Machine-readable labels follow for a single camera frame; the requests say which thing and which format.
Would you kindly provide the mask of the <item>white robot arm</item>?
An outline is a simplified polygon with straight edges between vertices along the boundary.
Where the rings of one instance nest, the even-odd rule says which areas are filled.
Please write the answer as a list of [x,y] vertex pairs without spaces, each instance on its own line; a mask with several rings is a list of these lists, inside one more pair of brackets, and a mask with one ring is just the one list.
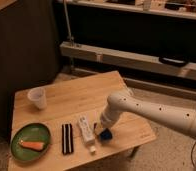
[[107,97],[106,108],[94,132],[100,136],[119,120],[123,112],[137,114],[196,140],[196,110],[143,101],[130,90],[116,91]]

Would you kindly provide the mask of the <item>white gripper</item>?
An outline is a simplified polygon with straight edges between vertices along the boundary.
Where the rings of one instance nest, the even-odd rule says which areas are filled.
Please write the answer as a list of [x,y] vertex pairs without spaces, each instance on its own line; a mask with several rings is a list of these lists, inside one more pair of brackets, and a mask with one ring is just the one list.
[[111,128],[120,118],[121,111],[112,108],[105,108],[100,115],[100,121],[96,125],[96,133],[101,140],[111,140],[113,138]]

